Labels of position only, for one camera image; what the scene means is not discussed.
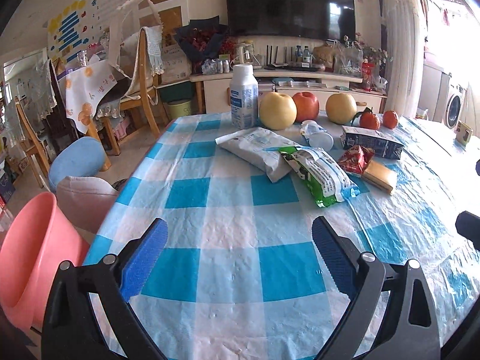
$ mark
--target pink bucket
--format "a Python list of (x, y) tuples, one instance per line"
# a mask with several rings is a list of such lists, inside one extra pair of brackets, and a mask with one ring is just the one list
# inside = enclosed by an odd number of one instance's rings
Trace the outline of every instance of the pink bucket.
[(23, 331), (41, 329), (58, 265), (70, 260), (79, 266), (87, 251), (53, 193), (30, 200), (0, 249), (0, 305), (10, 322)]

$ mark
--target poster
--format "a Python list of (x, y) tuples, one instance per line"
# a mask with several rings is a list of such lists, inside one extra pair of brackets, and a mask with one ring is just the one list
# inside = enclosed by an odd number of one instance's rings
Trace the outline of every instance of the poster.
[(50, 59), (63, 64), (75, 59), (89, 44), (97, 43), (114, 10), (127, 0), (72, 0), (49, 20), (48, 51)]

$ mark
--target gift bag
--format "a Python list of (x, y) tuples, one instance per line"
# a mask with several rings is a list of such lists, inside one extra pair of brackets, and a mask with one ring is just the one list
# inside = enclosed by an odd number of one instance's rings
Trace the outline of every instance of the gift bag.
[(362, 64), (363, 51), (357, 42), (353, 42), (351, 47), (345, 47), (341, 44), (337, 46), (334, 73), (361, 78)]

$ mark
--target snack bag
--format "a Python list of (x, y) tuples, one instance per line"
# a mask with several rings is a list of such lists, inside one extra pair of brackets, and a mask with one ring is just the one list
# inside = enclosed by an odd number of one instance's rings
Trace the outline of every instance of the snack bag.
[(355, 145), (345, 151), (337, 163), (348, 175), (360, 176), (374, 155), (375, 150)]
[(287, 146), (278, 151), (310, 190), (319, 207), (344, 202), (360, 190), (325, 150), (314, 147)]

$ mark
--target metal screw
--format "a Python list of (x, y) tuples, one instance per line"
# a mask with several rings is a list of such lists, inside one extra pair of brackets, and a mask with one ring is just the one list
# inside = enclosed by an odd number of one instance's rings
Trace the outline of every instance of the metal screw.
[(62, 271), (66, 271), (68, 268), (70, 268), (70, 261), (62, 261), (62, 262), (60, 263), (59, 268), (60, 268)]
[(409, 259), (409, 266), (413, 269), (419, 269), (420, 263), (416, 259)]
[(109, 265), (113, 264), (116, 259), (117, 259), (117, 257), (114, 254), (107, 254), (103, 258), (103, 263), (109, 266)]
[(371, 254), (369, 251), (362, 254), (361, 257), (368, 263), (372, 263), (375, 261), (375, 256)]

